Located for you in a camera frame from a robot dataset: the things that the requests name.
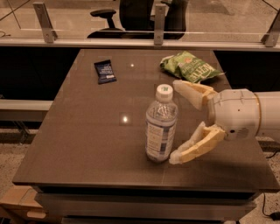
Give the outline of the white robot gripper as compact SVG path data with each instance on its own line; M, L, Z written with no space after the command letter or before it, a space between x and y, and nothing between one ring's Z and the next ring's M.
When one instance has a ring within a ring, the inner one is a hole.
M228 141L249 139L256 135L260 123L259 101L247 89L226 89L217 92L207 85L175 80L174 90L197 110L208 106L208 119L201 122L191 138L171 153L169 163L183 164L213 150L224 138Z

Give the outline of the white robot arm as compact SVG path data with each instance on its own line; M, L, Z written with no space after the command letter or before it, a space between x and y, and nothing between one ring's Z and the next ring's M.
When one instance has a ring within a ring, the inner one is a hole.
M223 140L270 137L280 142L280 92L251 92L175 80L176 92L196 109L207 107L208 121L201 122L189 140L171 153L169 163L183 164L213 150Z

